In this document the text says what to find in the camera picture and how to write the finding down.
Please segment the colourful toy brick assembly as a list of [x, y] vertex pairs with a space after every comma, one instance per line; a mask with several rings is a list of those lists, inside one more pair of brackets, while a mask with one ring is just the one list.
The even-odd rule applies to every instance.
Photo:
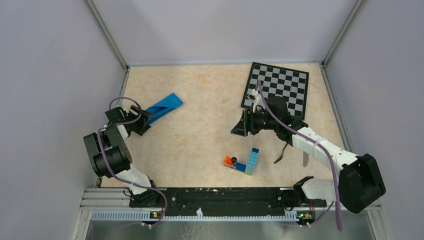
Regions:
[[259, 155], [260, 155], [260, 149], [253, 147], [245, 162], [239, 162], [235, 156], [230, 157], [226, 155], [223, 160], [223, 165], [227, 168], [230, 168], [230, 169], [233, 169], [233, 170], [236, 170], [251, 176], [256, 168]]

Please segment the blue cloth napkin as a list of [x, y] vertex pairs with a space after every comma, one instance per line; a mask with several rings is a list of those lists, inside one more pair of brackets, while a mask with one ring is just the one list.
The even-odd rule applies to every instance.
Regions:
[[153, 114], [153, 117], [147, 121], [147, 124], [153, 124], [168, 113], [181, 107], [183, 103], [184, 102], [175, 93], [169, 94], [145, 110], [146, 112]]

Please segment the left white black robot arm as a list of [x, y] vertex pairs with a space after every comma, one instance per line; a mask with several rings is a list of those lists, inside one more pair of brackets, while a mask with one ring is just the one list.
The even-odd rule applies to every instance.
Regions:
[[149, 207], [156, 206], [161, 194], [154, 189], [154, 181], [133, 165], [125, 143], [132, 133], [142, 136], [149, 130], [148, 121], [154, 114], [131, 105], [129, 111], [117, 106], [106, 111], [105, 115], [108, 122], [104, 129], [83, 137], [94, 173], [100, 178], [123, 180], [132, 199], [142, 200]]

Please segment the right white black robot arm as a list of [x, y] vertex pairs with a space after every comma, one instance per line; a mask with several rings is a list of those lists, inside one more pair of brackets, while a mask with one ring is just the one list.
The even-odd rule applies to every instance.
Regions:
[[243, 110], [231, 134], [246, 137], [262, 130], [273, 131], [278, 139], [332, 172], [331, 180], [306, 177], [299, 181], [299, 189], [293, 192], [297, 205], [307, 206], [312, 200], [334, 201], [358, 214], [386, 194], [377, 160], [372, 155], [347, 151], [318, 135], [307, 123], [290, 115], [282, 97], [265, 98], [254, 89], [248, 99], [253, 101], [253, 106]]

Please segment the silver metal knife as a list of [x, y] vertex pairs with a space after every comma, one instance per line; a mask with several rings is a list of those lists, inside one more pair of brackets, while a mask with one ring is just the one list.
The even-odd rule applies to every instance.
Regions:
[[309, 163], [309, 154], [307, 152], [303, 152], [303, 167], [306, 168]]

